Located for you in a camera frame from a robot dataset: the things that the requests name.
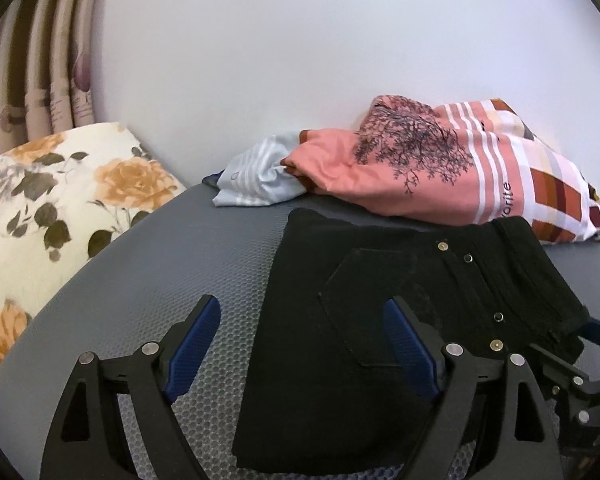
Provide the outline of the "black pants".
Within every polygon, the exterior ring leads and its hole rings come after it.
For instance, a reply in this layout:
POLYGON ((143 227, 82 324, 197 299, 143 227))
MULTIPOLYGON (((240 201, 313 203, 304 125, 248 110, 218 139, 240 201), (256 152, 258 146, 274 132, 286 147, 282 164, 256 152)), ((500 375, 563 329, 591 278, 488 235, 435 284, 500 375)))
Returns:
POLYGON ((434 414, 382 326, 402 298, 478 358, 530 344, 567 362, 588 310, 522 219, 417 232, 298 208, 274 257, 233 442, 239 467, 354 474, 402 464, 434 414))

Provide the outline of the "grey mesh mattress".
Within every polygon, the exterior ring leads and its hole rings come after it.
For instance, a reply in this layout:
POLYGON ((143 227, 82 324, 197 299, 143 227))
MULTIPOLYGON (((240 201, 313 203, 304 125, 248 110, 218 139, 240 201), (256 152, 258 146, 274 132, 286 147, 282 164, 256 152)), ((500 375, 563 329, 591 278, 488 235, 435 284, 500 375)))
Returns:
POLYGON ((78 357, 127 356, 159 340, 211 294, 221 325, 186 396, 174 406, 204 471, 247 479, 232 454, 253 337, 292 203, 213 206, 196 185, 87 263, 32 320, 0 365, 0 445, 27 479, 40 473, 62 390, 78 357))

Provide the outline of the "floral orange white pillow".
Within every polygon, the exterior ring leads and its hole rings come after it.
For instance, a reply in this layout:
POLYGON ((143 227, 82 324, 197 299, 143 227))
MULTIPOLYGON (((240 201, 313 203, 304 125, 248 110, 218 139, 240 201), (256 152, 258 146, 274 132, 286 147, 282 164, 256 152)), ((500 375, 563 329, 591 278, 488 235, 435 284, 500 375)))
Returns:
POLYGON ((185 190, 117 122, 0 155, 0 365, 87 261, 185 190))

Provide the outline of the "light blue striped cloth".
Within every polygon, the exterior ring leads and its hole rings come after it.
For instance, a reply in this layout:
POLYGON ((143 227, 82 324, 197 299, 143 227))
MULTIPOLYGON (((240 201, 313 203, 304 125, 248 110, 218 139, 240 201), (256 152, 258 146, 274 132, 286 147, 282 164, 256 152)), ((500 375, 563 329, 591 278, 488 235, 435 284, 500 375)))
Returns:
POLYGON ((299 144, 299 133, 267 136, 234 156, 222 171, 204 177, 202 183, 216 191, 213 205, 265 207, 306 194, 306 186, 283 165, 299 144))

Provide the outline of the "beige striped curtain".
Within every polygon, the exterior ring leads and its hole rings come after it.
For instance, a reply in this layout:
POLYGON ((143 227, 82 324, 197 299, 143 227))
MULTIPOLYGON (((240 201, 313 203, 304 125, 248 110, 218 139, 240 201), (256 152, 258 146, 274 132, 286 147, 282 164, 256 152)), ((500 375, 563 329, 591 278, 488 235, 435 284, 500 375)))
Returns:
POLYGON ((0 154, 91 125, 95 0, 0 0, 0 154))

